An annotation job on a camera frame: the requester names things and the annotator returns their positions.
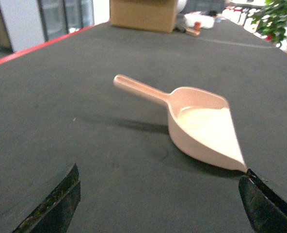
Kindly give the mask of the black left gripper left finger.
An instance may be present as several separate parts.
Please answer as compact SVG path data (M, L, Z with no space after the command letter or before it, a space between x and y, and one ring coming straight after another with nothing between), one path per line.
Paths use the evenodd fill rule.
M15 233L65 233L81 200L79 169L69 164L51 180L53 187L13 230Z

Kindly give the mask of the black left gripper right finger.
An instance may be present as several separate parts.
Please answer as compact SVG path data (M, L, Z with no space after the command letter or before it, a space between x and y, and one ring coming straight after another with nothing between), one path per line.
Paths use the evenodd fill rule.
M239 194L256 233L287 233L287 191L250 168L239 179Z

